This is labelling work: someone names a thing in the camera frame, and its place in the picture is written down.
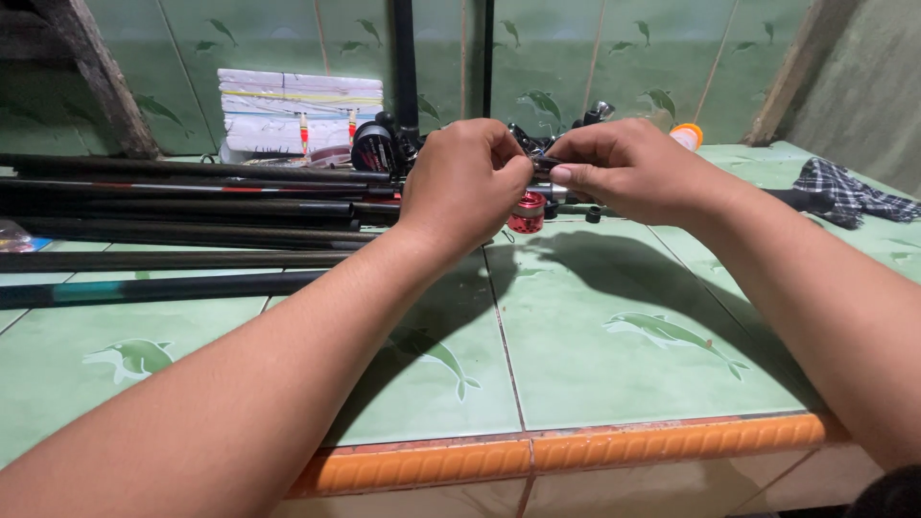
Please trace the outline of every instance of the right hand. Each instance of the right hand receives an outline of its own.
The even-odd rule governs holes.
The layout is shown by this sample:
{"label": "right hand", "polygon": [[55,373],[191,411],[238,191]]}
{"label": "right hand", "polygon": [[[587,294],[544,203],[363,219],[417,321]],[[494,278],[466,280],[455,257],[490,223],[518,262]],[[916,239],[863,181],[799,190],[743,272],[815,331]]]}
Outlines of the right hand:
{"label": "right hand", "polygon": [[554,183],[646,225],[681,226],[752,188],[646,119],[570,130],[547,156],[573,162],[550,171]]}

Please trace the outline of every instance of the wooden beam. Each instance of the wooden beam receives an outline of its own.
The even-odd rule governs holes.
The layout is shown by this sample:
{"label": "wooden beam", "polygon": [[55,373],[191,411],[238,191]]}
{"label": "wooden beam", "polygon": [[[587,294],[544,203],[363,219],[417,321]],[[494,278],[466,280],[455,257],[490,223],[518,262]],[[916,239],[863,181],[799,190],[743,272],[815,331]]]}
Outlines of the wooden beam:
{"label": "wooden beam", "polygon": [[48,22],[30,11],[0,10],[0,59],[69,59],[70,48]]}
{"label": "wooden beam", "polygon": [[84,1],[32,0],[32,4],[70,48],[124,153],[132,159],[159,157],[157,143]]}
{"label": "wooden beam", "polygon": [[822,58],[844,33],[848,21],[862,1],[813,0],[777,71],[764,105],[754,117],[752,130],[742,139],[742,144],[761,147],[773,142],[790,102],[812,68],[822,65]]}

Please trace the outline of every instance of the black rubber cap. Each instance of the black rubber cap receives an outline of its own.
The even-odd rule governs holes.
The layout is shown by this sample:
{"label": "black rubber cap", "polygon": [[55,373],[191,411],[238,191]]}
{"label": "black rubber cap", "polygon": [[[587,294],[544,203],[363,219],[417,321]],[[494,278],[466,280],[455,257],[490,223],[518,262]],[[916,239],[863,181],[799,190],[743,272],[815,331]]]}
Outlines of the black rubber cap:
{"label": "black rubber cap", "polygon": [[601,207],[593,205],[589,207],[589,212],[585,215],[585,220],[588,223],[598,223],[601,221]]}

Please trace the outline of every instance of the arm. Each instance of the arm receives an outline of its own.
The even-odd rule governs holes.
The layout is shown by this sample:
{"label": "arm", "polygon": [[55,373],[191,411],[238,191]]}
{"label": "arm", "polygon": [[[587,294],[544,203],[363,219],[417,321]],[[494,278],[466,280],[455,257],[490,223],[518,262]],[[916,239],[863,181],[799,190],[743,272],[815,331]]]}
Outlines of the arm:
{"label": "arm", "polygon": [[645,121],[569,132],[551,154],[602,166],[558,183],[706,245],[874,460],[921,463],[921,286]]}
{"label": "arm", "polygon": [[[516,155],[498,121],[432,134],[397,225],[0,471],[0,516],[269,512],[409,306],[508,217],[533,173]],[[497,160],[508,164],[494,171]],[[488,203],[472,214],[470,199]]]}

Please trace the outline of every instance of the yellow line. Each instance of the yellow line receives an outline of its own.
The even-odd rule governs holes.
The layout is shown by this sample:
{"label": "yellow line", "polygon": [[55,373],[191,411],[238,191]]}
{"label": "yellow line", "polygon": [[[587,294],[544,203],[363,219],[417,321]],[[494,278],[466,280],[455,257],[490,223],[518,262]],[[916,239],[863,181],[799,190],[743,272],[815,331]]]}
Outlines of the yellow line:
{"label": "yellow line", "polygon": [[259,92],[237,92],[221,90],[221,93],[228,95],[249,95],[252,97],[281,97],[285,99],[314,99],[314,100],[335,100],[340,102],[370,102],[381,104],[383,97],[343,97],[339,95],[313,95],[306,93],[259,93]]}

